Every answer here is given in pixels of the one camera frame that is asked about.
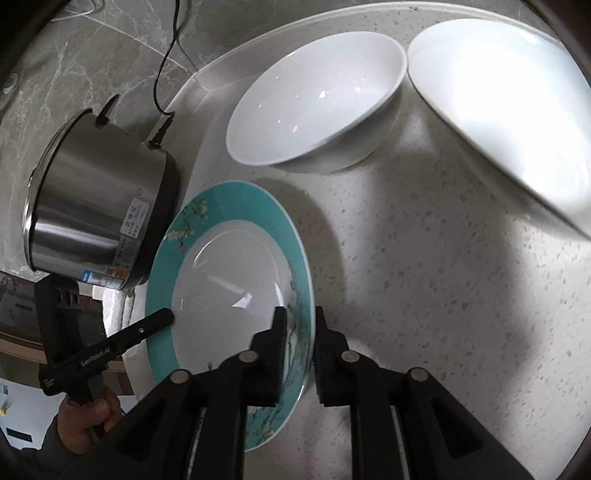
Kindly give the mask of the person's left hand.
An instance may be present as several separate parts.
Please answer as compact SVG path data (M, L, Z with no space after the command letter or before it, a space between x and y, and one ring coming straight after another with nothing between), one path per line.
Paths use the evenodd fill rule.
M93 427L103 427L108 432L122 418L118 397L106 387L103 398L86 404L77 404L66 396L57 414L57 432L67 450L81 455L93 445L89 436Z

